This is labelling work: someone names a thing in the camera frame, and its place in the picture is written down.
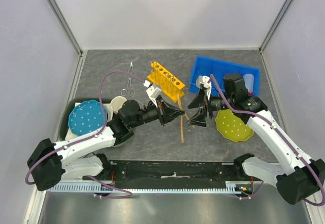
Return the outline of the metal crucible tongs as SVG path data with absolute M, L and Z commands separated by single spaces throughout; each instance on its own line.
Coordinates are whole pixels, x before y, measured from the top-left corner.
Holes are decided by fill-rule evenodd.
M 128 72 L 130 74 L 134 73 L 133 62 L 130 62 L 130 67 L 129 67 Z M 125 97 L 127 95 L 127 93 L 130 97 L 135 96 L 135 90 L 133 89 L 133 85 L 132 85 L 132 78 L 133 77 L 131 75 L 128 76 L 128 82 L 127 82 L 126 88 L 121 90 L 121 96 Z

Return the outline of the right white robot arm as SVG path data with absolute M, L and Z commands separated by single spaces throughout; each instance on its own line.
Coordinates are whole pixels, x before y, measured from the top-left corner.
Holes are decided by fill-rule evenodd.
M 187 122 L 206 127 L 207 117 L 215 111 L 229 109 L 251 128 L 276 156 L 279 165 L 264 162 L 253 154 L 245 154 L 234 160 L 233 176 L 244 180 L 248 176 L 274 186 L 282 198 L 294 205 L 301 200 L 313 206 L 323 206 L 307 198 L 317 192 L 324 194 L 324 161 L 314 160 L 305 153 L 278 125 L 265 103 L 251 96 L 239 73 L 226 74 L 222 91 L 214 75 L 199 76 L 196 86 L 199 92 L 188 108 L 198 108 Z

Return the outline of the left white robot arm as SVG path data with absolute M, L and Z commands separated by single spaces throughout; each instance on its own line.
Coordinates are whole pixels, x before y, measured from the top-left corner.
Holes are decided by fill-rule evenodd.
M 96 176 L 106 180 L 112 172 L 108 160 L 97 155 L 86 159 L 85 155 L 124 143 L 138 126 L 156 120 L 165 125 L 181 115 L 184 115 L 182 109 L 167 103 L 161 96 L 143 108 L 135 100 L 127 100 L 104 127 L 70 140 L 40 141 L 27 160 L 29 171 L 25 182 L 44 191 L 66 179 Z

